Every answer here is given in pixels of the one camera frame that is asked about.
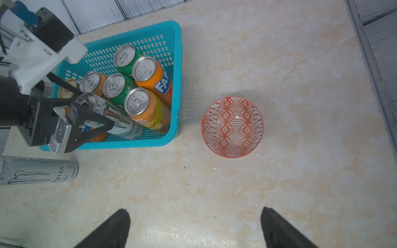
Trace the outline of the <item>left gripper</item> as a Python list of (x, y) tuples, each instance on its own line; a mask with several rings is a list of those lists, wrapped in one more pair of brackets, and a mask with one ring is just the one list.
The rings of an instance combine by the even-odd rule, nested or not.
[[(55, 133), (59, 116), (53, 108), (70, 106), (66, 118), (68, 134), (64, 153), (70, 153), (92, 138), (106, 133), (114, 127), (115, 122), (104, 117), (72, 99), (46, 98), (45, 96), (23, 95), (23, 123), (18, 127), (26, 143), (31, 146), (42, 146), (49, 143)], [(82, 125), (94, 126), (92, 130), (82, 132)]]

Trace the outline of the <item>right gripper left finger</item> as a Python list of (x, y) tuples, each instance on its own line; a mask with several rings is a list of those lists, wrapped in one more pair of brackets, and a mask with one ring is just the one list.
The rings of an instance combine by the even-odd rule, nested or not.
[(119, 209), (76, 248), (124, 248), (130, 229), (130, 215), (126, 209)]

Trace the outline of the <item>white Monster can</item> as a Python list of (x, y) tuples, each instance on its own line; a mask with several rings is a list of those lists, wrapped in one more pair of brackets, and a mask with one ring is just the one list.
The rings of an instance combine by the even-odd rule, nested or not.
[(1, 156), (1, 185), (68, 182), (78, 171), (70, 160)]
[(97, 95), (83, 93), (76, 98), (75, 102), (114, 121), (113, 128), (107, 131), (109, 134), (128, 140), (137, 140), (144, 132), (144, 127), (133, 121), (125, 111)]

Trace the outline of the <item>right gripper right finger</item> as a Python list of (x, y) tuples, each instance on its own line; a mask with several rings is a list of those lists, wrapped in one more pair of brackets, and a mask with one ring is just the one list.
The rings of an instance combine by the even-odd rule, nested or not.
[(263, 208), (260, 221), (268, 248), (317, 248), (272, 208)]

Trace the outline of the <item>teal plastic basket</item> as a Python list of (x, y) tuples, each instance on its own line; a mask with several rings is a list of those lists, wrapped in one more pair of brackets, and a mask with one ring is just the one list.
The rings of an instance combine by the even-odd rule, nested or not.
[(165, 21), (112, 37), (86, 44), (88, 52), (78, 64), (62, 61), (56, 70), (61, 79), (80, 81), (83, 76), (95, 70), (108, 76), (118, 72), (115, 64), (117, 50), (125, 44), (133, 45), (137, 52), (154, 58), (162, 71), (158, 81), (153, 82), (150, 91), (170, 107), (170, 125), (166, 133), (156, 133), (146, 128), (139, 139), (129, 140), (109, 134), (102, 142), (88, 142), (80, 146), (85, 149), (116, 149), (157, 147), (168, 144), (178, 132), (179, 111), (181, 108), (182, 54), (181, 27), (175, 21)]

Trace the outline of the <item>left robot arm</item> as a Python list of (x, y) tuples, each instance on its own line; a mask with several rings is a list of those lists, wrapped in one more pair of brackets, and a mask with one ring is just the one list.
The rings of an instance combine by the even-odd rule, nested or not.
[(1, 126), (17, 127), (29, 146), (70, 153), (114, 127), (114, 121), (74, 99), (47, 98), (43, 88), (40, 81), (24, 95), (14, 78), (1, 76)]

